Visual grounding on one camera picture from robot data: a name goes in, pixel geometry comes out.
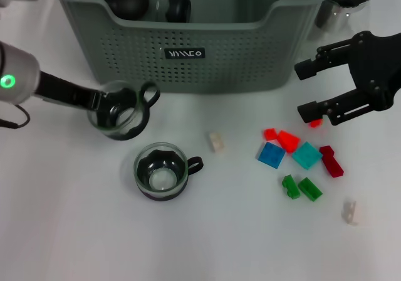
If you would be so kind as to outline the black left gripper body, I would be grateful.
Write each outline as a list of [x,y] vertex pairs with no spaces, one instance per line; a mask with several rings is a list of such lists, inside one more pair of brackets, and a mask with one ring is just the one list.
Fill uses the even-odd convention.
[[41,72],[34,96],[50,103],[94,111],[99,107],[103,92]]

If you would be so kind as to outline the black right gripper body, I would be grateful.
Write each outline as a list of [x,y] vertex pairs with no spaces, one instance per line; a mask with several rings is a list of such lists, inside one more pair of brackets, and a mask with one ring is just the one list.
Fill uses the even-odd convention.
[[369,31],[352,38],[348,66],[358,91],[375,111],[389,109],[400,90],[400,34],[380,37]]

